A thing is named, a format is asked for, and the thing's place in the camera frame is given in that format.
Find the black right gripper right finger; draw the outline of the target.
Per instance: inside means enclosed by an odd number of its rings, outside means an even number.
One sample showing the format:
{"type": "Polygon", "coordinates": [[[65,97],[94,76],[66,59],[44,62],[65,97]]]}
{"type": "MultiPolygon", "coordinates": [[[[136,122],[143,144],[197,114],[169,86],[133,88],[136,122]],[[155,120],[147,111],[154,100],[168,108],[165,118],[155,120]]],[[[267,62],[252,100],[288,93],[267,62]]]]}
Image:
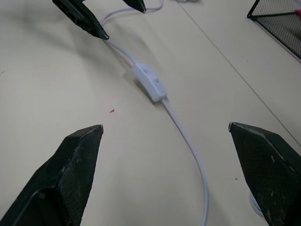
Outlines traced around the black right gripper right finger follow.
{"type": "Polygon", "coordinates": [[[278,134],[229,124],[250,189],[250,203],[269,226],[301,226],[301,156],[278,134]]]}

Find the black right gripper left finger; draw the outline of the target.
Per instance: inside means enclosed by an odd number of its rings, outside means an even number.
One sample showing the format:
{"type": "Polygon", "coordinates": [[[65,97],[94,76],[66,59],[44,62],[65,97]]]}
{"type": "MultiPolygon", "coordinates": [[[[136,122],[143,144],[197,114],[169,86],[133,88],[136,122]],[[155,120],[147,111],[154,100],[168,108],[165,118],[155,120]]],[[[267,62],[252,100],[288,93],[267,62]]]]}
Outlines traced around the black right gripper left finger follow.
{"type": "Polygon", "coordinates": [[[41,165],[0,226],[80,226],[91,192],[103,126],[68,135],[41,165]]]}

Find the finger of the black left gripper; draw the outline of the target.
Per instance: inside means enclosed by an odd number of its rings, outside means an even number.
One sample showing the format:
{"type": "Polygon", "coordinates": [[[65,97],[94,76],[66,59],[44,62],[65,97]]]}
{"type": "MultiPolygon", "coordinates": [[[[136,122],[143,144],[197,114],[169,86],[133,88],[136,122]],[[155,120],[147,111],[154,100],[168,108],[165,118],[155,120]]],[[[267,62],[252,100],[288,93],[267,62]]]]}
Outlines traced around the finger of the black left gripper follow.
{"type": "Polygon", "coordinates": [[[108,40],[109,36],[95,15],[83,4],[84,0],[52,0],[52,2],[78,27],[90,35],[108,40]]]}
{"type": "Polygon", "coordinates": [[[143,0],[123,0],[130,8],[135,9],[141,13],[147,11],[143,0]]]}

